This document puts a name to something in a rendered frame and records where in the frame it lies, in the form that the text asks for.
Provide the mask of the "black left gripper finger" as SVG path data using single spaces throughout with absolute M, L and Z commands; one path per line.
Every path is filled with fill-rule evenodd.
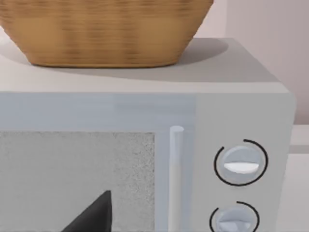
M 101 194 L 61 232 L 112 232 L 112 192 Z

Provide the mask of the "microwave door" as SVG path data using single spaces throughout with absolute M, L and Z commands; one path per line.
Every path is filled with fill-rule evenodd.
M 183 184 L 195 117 L 193 94 L 0 93 L 0 232 L 61 232 L 107 190 L 112 232 L 168 232 L 169 131 Z

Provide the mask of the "small round microwave knob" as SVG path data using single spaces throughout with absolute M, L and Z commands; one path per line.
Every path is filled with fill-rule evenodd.
M 236 205 L 220 210 L 215 222 L 218 232 L 251 232 L 256 217 L 251 209 Z

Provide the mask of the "large round microwave knob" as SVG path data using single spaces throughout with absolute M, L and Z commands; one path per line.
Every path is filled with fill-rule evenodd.
M 239 145 L 225 151 L 219 159 L 220 175 L 233 184 L 256 179 L 264 166 L 263 153 L 256 148 Z

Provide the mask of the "pale microwave oven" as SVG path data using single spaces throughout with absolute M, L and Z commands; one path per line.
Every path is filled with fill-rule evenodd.
M 295 115 L 293 94 L 233 39 L 195 38 L 178 64 L 153 69 L 67 69 L 29 64 L 0 40 L 0 93 L 173 93 L 196 97 L 190 177 L 182 184 L 180 232 L 218 232 L 219 211 L 255 214 L 251 232 L 273 232 Z M 220 156 L 246 145 L 263 153 L 251 182 L 233 184 Z

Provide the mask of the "woven wicker basket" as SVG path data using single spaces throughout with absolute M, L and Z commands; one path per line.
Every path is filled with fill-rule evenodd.
M 0 0 L 0 26 L 33 65 L 178 62 L 214 0 Z

